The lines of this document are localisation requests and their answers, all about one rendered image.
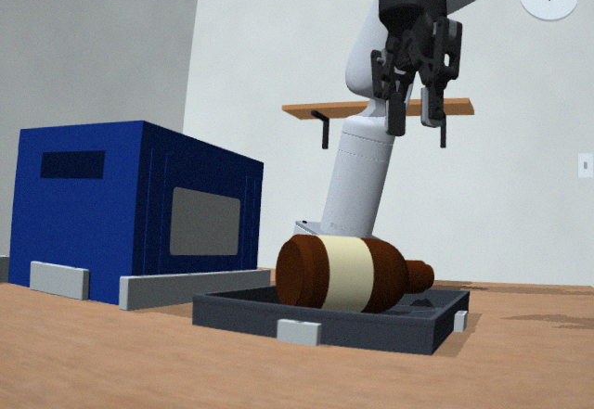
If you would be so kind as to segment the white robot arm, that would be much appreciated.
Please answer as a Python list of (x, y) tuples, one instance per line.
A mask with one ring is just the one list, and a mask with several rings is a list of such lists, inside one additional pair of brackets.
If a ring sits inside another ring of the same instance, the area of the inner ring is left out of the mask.
[(387, 36), (373, 0), (345, 70), (348, 89), (369, 102), (343, 124), (320, 225), (332, 236), (371, 238), (376, 221), (395, 136), (385, 133), (385, 101), (373, 96), (370, 53), (381, 51)]

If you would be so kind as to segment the brown glass bottle with cream label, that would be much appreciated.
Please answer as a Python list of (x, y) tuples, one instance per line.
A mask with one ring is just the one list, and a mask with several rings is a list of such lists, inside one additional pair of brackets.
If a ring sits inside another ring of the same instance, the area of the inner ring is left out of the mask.
[(433, 281), (429, 264), (405, 260), (377, 238), (297, 234), (283, 244), (276, 265), (281, 304), (335, 311), (383, 313)]

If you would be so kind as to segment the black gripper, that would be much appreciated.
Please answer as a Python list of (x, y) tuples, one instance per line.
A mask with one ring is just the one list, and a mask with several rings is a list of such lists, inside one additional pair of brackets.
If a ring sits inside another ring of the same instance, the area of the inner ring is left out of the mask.
[[(404, 102), (417, 71), (425, 85), (421, 88), (421, 124), (441, 127), (444, 90), (459, 74), (462, 23), (447, 18), (446, 0), (379, 0), (379, 19), (388, 36), (382, 51), (372, 50), (370, 59), (373, 95), (385, 101), (385, 133), (405, 135)], [(448, 66), (444, 65), (445, 54), (449, 55)], [(406, 73), (395, 73), (394, 67)], [(383, 88), (381, 80), (385, 81)], [(398, 92), (395, 81), (400, 81)]]

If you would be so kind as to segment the blue crate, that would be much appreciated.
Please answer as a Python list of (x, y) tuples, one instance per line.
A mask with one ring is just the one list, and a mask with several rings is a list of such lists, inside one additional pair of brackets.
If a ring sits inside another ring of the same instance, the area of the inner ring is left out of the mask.
[(263, 162), (148, 121), (20, 129), (18, 150), (8, 283), (82, 268), (119, 305), (120, 276), (257, 270)]

